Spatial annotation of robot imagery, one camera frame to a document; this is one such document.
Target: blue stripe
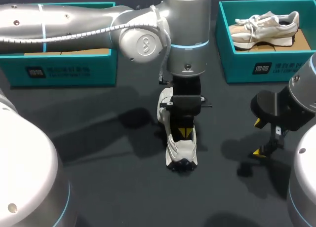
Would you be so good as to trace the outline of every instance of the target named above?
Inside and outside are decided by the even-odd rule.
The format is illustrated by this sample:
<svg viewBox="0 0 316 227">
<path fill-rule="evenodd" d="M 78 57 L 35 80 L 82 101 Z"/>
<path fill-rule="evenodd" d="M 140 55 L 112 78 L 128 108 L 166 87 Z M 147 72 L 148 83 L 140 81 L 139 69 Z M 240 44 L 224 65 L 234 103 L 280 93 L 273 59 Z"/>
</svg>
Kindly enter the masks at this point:
<svg viewBox="0 0 316 227">
<path fill-rule="evenodd" d="M 40 5 L 40 4 L 39 4 L 39 11 L 43 12 L 42 5 Z M 43 38 L 46 38 L 45 22 L 41 23 L 41 28 L 42 28 L 42 31 L 43 31 Z M 47 49 L 47 44 L 43 43 L 43 53 L 46 53 L 46 49 Z"/>
<path fill-rule="evenodd" d="M 313 56 L 314 56 L 314 55 L 312 55 L 312 56 L 311 56 L 311 59 L 310 59 L 310 65 L 311 65 L 311 67 L 312 67 L 312 70 L 313 70 L 313 71 L 314 71 L 314 73 L 316 74 L 316 69 L 315 69 L 314 64 L 313 64 L 313 61 L 312 61 Z"/>
<path fill-rule="evenodd" d="M 176 44 L 172 44 L 171 47 L 174 47 L 174 48 L 184 48 L 184 49 L 192 49 L 192 48 L 200 48 L 200 47 L 203 47 L 205 45 L 208 44 L 208 41 L 205 42 L 205 43 L 200 43 L 200 44 L 196 44 L 196 45 L 176 45 Z"/>
<path fill-rule="evenodd" d="M 295 204 L 294 204 L 294 201 L 292 199 L 292 195 L 291 195 L 291 190 L 290 190 L 290 185 L 288 186 L 288 193 L 290 194 L 290 198 L 291 198 L 291 201 L 292 201 L 292 204 L 297 212 L 297 214 L 299 214 L 299 216 L 302 218 L 302 220 L 309 226 L 309 227 L 313 227 L 312 225 L 310 225 L 307 220 L 304 219 L 304 217 L 301 215 L 301 213 L 297 210 Z"/>
<path fill-rule="evenodd" d="M 70 183 L 68 183 L 68 199 L 67 199 L 67 203 L 65 205 L 65 208 L 64 208 L 64 211 L 63 213 L 61 213 L 59 219 L 56 221 L 56 223 L 53 225 L 53 227 L 57 227 L 59 222 L 62 220 L 62 218 L 64 217 L 65 213 L 66 213 L 66 210 L 67 210 L 67 207 L 68 207 L 68 204 L 69 204 L 69 199 L 70 199 Z"/>
</svg>

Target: robotic arm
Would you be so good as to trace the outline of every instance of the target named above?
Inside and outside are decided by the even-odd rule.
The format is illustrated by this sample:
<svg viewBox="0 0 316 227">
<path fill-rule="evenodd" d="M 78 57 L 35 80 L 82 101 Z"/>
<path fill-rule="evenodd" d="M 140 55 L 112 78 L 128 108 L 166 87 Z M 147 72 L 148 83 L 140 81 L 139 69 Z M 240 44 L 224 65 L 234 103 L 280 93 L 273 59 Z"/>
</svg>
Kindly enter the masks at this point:
<svg viewBox="0 0 316 227">
<path fill-rule="evenodd" d="M 172 136 L 166 165 L 192 169 L 197 165 L 194 117 L 206 100 L 199 76 L 206 70 L 210 13 L 210 0 L 163 0 L 141 10 L 6 4 L 0 6 L 0 53 L 113 48 L 136 63 L 164 53 L 159 83 L 169 88 L 160 95 L 157 114 Z M 163 79 L 165 67 L 172 82 Z"/>
<path fill-rule="evenodd" d="M 206 70 L 210 0 L 163 0 L 142 10 L 5 4 L 0 19 L 2 54 L 113 48 L 146 63 L 164 52 L 159 83 L 169 88 L 160 94 L 157 117 L 168 136 L 166 164 L 197 165 L 194 117 L 205 101 L 199 76 Z M 165 63 L 171 83 L 163 80 Z M 0 190 L 6 194 L 0 198 L 0 226 L 75 226 L 72 188 L 52 142 L 3 94 L 0 121 L 5 171 L 0 176 L 6 183 Z"/>
<path fill-rule="evenodd" d="M 269 157 L 283 148 L 287 131 L 296 131 L 316 113 L 316 53 L 291 78 L 281 92 L 259 92 L 251 101 L 251 109 L 258 117 L 255 127 L 271 124 L 269 142 L 253 154 Z M 294 157 L 288 187 L 287 205 L 295 227 L 316 226 L 315 146 L 316 125 L 302 137 Z"/>
<path fill-rule="evenodd" d="M 269 142 L 253 154 L 269 157 L 277 148 L 283 148 L 288 131 L 297 131 L 316 113 L 316 99 L 310 91 L 316 89 L 316 54 L 291 78 L 279 93 L 260 91 L 251 100 L 251 110 L 258 118 L 255 127 L 271 124 Z"/>
</svg>

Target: white sneaker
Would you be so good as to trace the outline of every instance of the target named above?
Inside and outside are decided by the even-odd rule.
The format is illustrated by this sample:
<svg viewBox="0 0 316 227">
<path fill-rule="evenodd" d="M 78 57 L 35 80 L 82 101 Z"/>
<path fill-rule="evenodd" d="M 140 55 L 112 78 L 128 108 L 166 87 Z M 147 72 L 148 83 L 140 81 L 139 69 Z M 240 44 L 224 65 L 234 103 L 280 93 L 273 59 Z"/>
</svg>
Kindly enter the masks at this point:
<svg viewBox="0 0 316 227">
<path fill-rule="evenodd" d="M 170 112 L 159 106 L 161 102 L 170 102 L 172 95 L 173 88 L 165 88 L 160 94 L 157 106 L 158 121 L 164 124 L 167 133 L 166 165 L 172 170 L 193 170 L 198 164 L 197 135 L 195 127 L 190 133 L 189 140 L 175 141 L 170 127 Z"/>
<path fill-rule="evenodd" d="M 289 15 L 274 15 L 268 12 L 253 15 L 249 19 L 236 19 L 235 25 L 229 26 L 234 46 L 251 49 L 259 42 L 275 46 L 292 46 L 294 36 L 300 24 L 300 15 L 293 11 Z"/>
</svg>

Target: cardboard box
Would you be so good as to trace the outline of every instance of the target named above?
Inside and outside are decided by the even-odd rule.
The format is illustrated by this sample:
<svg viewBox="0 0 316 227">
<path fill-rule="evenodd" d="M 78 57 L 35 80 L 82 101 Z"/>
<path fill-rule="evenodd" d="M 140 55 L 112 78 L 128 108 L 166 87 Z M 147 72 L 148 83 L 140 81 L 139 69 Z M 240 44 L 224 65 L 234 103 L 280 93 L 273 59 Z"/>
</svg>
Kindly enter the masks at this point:
<svg viewBox="0 0 316 227">
<path fill-rule="evenodd" d="M 90 8 L 108 8 L 114 2 L 47 3 Z M 0 67 L 14 87 L 36 86 L 114 86 L 117 52 L 92 49 L 0 55 Z"/>
<path fill-rule="evenodd" d="M 235 24 L 235 19 L 248 19 L 268 11 L 276 15 L 300 13 L 300 29 L 294 44 L 291 47 L 257 45 L 247 51 L 235 50 L 229 25 Z M 226 82 L 289 81 L 316 52 L 316 21 L 311 19 L 316 19 L 315 0 L 220 2 L 215 34 Z"/>
</svg>

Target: cable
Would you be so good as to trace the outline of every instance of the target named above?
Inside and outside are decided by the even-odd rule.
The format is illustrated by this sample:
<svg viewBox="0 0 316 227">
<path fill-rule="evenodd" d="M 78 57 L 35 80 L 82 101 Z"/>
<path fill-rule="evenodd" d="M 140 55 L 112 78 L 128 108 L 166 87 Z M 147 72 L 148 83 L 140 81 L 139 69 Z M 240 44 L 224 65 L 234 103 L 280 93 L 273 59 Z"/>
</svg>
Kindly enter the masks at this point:
<svg viewBox="0 0 316 227">
<path fill-rule="evenodd" d="M 36 39 L 20 39 L 20 38 L 3 38 L 0 37 L 0 42 L 4 43 L 49 43 L 49 42 L 58 42 L 58 41 L 65 41 L 70 39 L 76 38 L 84 38 L 88 36 L 99 35 L 102 33 L 107 33 L 110 31 L 117 31 L 122 29 L 146 29 L 146 28 L 154 28 L 158 29 L 157 25 L 149 24 L 149 23 L 126 23 L 117 26 L 111 26 L 107 28 L 102 28 L 96 31 L 89 31 L 75 35 L 69 36 L 59 36 L 59 37 L 52 37 L 52 38 L 36 38 Z"/>
<path fill-rule="evenodd" d="M 160 101 L 160 103 L 162 103 L 165 99 L 167 99 L 167 98 L 172 98 L 172 96 L 167 96 L 167 97 L 164 97 L 161 101 Z"/>
<path fill-rule="evenodd" d="M 164 58 L 162 60 L 160 71 L 159 71 L 159 83 L 163 84 L 163 85 L 166 85 L 169 82 L 163 80 L 163 69 L 165 67 L 165 64 L 166 64 L 166 62 L 168 60 L 168 57 L 169 57 L 169 54 L 170 54 L 170 51 L 171 51 L 171 38 L 170 38 L 170 35 L 168 34 L 168 32 L 166 30 L 163 30 L 163 32 L 164 32 L 164 34 L 165 34 L 165 36 L 167 38 L 167 47 L 166 47 L 166 52 L 165 52 Z"/>
</svg>

